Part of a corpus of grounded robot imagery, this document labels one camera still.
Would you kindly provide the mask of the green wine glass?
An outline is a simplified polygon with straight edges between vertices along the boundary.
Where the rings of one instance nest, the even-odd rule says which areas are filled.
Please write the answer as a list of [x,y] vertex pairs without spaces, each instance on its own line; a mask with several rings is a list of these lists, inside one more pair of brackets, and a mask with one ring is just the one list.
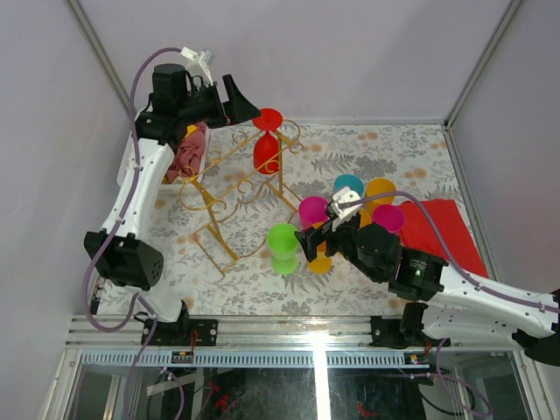
[[291,274],[298,267],[299,242],[297,228],[289,223],[272,227],[267,234],[267,245],[272,258],[272,269],[279,275]]

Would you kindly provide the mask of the orange wine glass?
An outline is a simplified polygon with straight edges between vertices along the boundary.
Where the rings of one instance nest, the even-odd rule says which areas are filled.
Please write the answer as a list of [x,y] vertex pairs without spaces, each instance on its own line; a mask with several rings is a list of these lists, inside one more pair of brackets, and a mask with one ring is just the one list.
[[307,268],[318,275],[325,274],[332,267],[332,258],[326,256],[326,241],[317,246],[317,257],[312,262],[307,263]]
[[[378,194],[382,193],[392,193],[396,190],[395,184],[386,178],[375,178],[369,182],[366,187],[364,197],[370,198]],[[368,211],[369,214],[372,214],[373,211],[381,205],[385,204],[392,204],[394,201],[394,196],[387,196],[382,197],[379,199],[373,199],[368,203],[364,204],[364,207]]]
[[358,215],[360,216],[359,229],[362,229],[365,226],[370,225],[372,223],[371,215],[368,213],[366,209],[361,208],[358,212]]

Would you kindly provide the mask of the magenta wine glass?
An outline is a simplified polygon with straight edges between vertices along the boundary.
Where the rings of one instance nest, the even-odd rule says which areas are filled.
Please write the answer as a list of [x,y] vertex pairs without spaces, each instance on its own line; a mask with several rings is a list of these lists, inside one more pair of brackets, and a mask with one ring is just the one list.
[[405,215],[398,206],[383,204],[373,211],[372,220],[391,234],[398,234],[405,224]]
[[323,223],[329,219],[326,209],[329,201],[323,197],[310,196],[303,199],[298,206],[298,216],[303,230],[316,223]]

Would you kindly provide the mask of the red wine glass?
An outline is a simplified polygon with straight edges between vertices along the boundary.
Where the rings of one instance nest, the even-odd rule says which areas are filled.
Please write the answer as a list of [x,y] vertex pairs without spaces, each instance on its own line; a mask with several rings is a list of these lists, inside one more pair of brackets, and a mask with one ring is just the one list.
[[262,108],[260,112],[261,115],[252,120],[253,125],[263,132],[253,149],[253,166],[261,174],[270,175],[279,170],[276,158],[279,144],[272,132],[282,125],[284,118],[273,108]]

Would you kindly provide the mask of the blue wine glass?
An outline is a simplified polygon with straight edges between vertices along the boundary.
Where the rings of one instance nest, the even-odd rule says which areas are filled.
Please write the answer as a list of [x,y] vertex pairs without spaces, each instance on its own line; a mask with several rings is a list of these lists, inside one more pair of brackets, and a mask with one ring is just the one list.
[[360,198],[363,197],[365,191],[365,186],[362,180],[350,173],[344,173],[339,175],[334,180],[333,186],[335,192],[340,191],[344,187],[348,187],[350,190],[356,192]]

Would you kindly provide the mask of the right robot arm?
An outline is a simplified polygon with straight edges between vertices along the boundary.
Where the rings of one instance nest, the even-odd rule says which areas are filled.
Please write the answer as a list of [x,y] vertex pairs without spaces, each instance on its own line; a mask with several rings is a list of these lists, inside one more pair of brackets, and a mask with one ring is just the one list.
[[404,247],[377,224],[351,219],[294,234],[307,261],[341,254],[359,272],[406,300],[400,318],[371,318],[374,347],[405,349],[459,343],[506,345],[533,361],[559,364],[559,294],[520,290]]

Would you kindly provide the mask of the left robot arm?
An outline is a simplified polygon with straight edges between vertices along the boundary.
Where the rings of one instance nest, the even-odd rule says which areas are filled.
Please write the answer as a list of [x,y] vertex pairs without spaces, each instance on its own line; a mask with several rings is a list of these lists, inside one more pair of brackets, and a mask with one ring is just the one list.
[[194,328],[186,304],[163,280],[163,254],[146,241],[151,209],[162,180],[186,136],[189,126],[204,123],[210,129],[245,123],[260,116],[236,86],[230,74],[222,78],[227,100],[215,82],[196,86],[194,77],[179,64],[155,66],[146,108],[132,114],[131,151],[120,191],[109,217],[97,232],[88,231],[84,248],[91,258],[82,284],[88,300],[93,273],[132,292],[141,304],[152,346],[189,346]]

